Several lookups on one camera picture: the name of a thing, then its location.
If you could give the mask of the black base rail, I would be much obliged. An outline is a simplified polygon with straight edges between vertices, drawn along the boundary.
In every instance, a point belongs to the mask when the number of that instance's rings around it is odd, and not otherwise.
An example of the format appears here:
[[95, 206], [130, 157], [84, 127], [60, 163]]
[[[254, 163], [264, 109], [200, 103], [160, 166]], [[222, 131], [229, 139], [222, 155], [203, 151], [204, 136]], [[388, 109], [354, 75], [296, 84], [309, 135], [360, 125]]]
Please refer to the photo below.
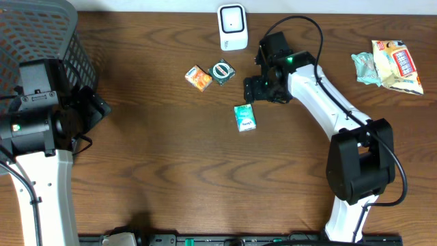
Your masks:
[[224, 246], [224, 245], [332, 245], [323, 232], [287, 234], [181, 234], [175, 230], [118, 227], [104, 234], [81, 234], [80, 245]]

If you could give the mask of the white barcode scanner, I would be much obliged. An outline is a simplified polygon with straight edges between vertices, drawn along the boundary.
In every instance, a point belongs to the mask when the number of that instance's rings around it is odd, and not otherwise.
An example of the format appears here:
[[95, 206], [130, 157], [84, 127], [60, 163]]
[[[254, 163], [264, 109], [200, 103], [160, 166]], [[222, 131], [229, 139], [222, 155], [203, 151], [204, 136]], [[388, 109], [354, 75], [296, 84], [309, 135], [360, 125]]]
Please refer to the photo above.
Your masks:
[[249, 43], [249, 35], [244, 6], [239, 3], [222, 5], [217, 10], [217, 18], [221, 49], [245, 49]]

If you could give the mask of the teal Kleenex tissue packet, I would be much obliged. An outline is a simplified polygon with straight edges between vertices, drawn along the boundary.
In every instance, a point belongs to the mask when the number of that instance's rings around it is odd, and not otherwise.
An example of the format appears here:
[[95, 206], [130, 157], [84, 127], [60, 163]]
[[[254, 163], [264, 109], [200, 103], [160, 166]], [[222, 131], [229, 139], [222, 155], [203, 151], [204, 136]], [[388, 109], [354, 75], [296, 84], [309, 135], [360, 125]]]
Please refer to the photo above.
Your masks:
[[235, 106], [234, 114], [240, 132], [256, 129], [257, 124], [251, 104]]

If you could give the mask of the yellow snack bag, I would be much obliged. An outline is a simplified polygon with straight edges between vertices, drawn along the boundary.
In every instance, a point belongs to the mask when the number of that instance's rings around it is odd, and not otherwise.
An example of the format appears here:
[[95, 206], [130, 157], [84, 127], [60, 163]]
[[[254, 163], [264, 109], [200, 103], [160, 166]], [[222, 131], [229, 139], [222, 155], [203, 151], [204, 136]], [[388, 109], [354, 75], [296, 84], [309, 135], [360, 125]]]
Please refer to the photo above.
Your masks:
[[413, 58], [402, 40], [372, 40], [373, 61], [386, 89], [423, 95]]

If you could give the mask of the dark grey plastic basket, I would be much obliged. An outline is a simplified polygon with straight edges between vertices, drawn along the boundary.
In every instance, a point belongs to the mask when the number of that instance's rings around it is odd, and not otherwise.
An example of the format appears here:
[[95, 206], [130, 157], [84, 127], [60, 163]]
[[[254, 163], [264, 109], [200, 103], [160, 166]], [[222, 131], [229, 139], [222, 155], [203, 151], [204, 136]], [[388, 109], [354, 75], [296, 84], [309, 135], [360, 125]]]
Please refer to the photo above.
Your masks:
[[1, 2], [1, 113], [37, 93], [98, 88], [77, 23], [78, 12], [68, 1]]

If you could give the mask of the dark green round-logo packet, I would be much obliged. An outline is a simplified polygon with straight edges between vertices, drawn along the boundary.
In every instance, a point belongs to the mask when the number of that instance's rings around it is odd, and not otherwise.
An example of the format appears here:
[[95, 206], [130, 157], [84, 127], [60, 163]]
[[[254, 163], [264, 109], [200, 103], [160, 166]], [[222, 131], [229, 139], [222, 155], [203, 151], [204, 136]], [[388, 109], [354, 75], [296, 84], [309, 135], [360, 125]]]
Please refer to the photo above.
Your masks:
[[224, 59], [209, 68], [208, 72], [220, 86], [226, 84], [236, 74], [235, 69]]

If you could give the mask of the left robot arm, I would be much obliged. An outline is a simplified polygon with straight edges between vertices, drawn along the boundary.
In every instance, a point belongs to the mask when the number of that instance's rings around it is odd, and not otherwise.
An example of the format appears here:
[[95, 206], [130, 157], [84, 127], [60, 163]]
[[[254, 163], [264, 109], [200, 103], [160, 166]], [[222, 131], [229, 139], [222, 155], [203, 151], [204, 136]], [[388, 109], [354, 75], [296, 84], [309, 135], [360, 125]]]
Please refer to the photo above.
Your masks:
[[78, 245], [71, 175], [75, 143], [111, 112], [69, 61], [21, 63], [17, 110], [1, 116], [1, 167], [11, 175], [26, 245]]

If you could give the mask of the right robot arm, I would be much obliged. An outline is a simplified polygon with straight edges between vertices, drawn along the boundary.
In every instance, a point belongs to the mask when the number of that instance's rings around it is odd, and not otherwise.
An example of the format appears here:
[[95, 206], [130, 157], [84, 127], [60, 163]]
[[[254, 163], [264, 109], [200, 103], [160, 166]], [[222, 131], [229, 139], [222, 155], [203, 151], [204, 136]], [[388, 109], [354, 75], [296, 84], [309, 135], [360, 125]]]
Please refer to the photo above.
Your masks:
[[245, 100], [299, 100], [328, 137], [326, 178], [335, 201], [324, 228], [326, 237], [362, 242], [369, 205], [395, 179], [391, 125], [384, 119], [373, 121], [348, 102], [315, 57], [307, 51], [293, 52], [282, 32], [259, 41], [255, 63], [261, 74], [244, 80]]

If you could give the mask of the orange tissue packet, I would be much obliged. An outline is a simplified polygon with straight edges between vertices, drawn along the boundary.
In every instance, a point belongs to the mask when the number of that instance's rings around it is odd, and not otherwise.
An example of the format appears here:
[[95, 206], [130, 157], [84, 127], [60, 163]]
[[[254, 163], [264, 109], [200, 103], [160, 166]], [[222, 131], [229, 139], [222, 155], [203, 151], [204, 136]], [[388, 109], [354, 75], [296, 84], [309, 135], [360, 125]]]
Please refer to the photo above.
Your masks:
[[213, 81], [212, 77], [204, 72], [198, 65], [194, 65], [186, 74], [185, 79], [203, 92]]

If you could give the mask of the teal wipes packet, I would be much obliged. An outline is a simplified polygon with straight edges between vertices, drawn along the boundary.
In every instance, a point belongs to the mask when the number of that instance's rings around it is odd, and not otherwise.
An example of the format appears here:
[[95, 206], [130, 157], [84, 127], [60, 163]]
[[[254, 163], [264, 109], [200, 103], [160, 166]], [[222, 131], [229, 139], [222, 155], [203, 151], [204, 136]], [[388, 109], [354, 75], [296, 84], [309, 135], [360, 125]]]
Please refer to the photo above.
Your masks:
[[373, 84], [378, 87], [382, 85], [371, 53], [351, 54], [351, 58], [356, 68], [356, 80], [358, 82], [365, 85]]

